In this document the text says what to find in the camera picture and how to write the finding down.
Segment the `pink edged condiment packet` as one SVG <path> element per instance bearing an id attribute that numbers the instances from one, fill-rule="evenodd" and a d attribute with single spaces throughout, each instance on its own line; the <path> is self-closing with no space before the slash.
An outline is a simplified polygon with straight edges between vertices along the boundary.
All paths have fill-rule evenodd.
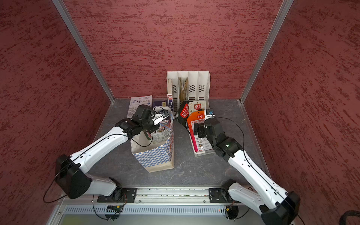
<path id="1" fill-rule="evenodd" d="M 170 133 L 171 133 L 171 121 L 170 120 L 161 121 L 159 128 L 152 133 L 153 143 L 161 145 L 163 142 L 167 141 L 167 139 L 170 137 Z"/>

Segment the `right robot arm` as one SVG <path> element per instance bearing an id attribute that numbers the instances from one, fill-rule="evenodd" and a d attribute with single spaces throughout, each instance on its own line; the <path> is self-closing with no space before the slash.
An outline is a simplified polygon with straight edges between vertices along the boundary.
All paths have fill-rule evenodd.
<path id="1" fill-rule="evenodd" d="M 244 147 L 225 134 L 217 118 L 194 125 L 195 134 L 206 138 L 215 153 L 234 167 L 249 182 L 253 190 L 235 181 L 224 184 L 225 193 L 235 202 L 258 213 L 266 225 L 292 225 L 299 216 L 300 197 L 274 182 L 250 158 Z"/>

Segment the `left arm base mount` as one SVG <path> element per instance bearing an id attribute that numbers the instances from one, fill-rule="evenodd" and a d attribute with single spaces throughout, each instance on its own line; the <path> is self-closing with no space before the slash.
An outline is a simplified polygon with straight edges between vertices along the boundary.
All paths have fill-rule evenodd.
<path id="1" fill-rule="evenodd" d="M 116 188 L 110 196 L 99 195 L 98 203 L 134 203 L 137 195 L 137 188 L 123 187 Z"/>

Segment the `dark condiment packet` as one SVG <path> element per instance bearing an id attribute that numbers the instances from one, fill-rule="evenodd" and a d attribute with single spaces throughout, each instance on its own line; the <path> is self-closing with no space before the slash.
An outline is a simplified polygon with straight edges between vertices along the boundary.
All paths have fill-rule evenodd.
<path id="1" fill-rule="evenodd" d="M 192 143 L 194 155 L 196 157 L 215 153 L 211 144 L 206 138 L 198 138 L 198 137 L 195 138 L 196 140 L 194 142 L 191 140 L 191 143 Z"/>

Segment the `orange condiment packet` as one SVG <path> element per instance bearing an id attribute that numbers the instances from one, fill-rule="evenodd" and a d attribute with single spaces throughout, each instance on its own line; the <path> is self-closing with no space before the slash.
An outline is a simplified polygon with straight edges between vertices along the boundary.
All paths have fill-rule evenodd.
<path id="1" fill-rule="evenodd" d="M 195 135 L 194 135 L 195 123 L 200 123 L 200 124 L 204 123 L 205 115 L 206 115 L 205 111 L 196 111 L 196 112 L 193 112 L 187 118 L 188 131 L 190 133 L 190 137 L 193 142 L 196 140 Z"/>

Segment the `blue checkered paper bag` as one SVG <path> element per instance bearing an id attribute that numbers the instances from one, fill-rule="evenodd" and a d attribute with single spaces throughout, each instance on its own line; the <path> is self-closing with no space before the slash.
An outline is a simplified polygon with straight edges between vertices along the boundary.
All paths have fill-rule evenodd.
<path id="1" fill-rule="evenodd" d="M 130 141 L 131 152 L 137 161 L 148 172 L 159 172 L 174 168 L 174 115 L 170 108 L 154 108 L 155 112 L 165 109 L 169 112 L 168 120 L 171 121 L 171 133 L 166 142 L 154 144 L 153 138 L 148 140 L 144 133 L 133 137 Z"/>

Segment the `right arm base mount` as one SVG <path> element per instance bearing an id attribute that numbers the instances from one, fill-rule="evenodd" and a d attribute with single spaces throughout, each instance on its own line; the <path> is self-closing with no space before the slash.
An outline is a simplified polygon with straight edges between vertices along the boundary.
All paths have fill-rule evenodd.
<path id="1" fill-rule="evenodd" d="M 225 188 L 215 188 L 211 187 L 208 189 L 209 191 L 209 199 L 210 203 L 228 203 L 231 204 L 235 200 L 233 200 L 228 192 L 228 189 Z"/>

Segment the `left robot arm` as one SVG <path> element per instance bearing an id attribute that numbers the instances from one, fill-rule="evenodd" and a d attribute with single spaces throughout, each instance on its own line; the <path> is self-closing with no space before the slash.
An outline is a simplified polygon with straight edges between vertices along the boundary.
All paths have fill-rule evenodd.
<path id="1" fill-rule="evenodd" d="M 113 178 L 98 178 L 88 172 L 112 150 L 133 140 L 143 131 L 153 133 L 168 118 L 169 113 L 164 110 L 156 112 L 150 106 L 140 105 L 131 118 L 116 123 L 94 143 L 70 156 L 60 155 L 55 162 L 54 181 L 70 199 L 83 195 L 102 195 L 118 202 L 122 198 L 119 182 Z"/>

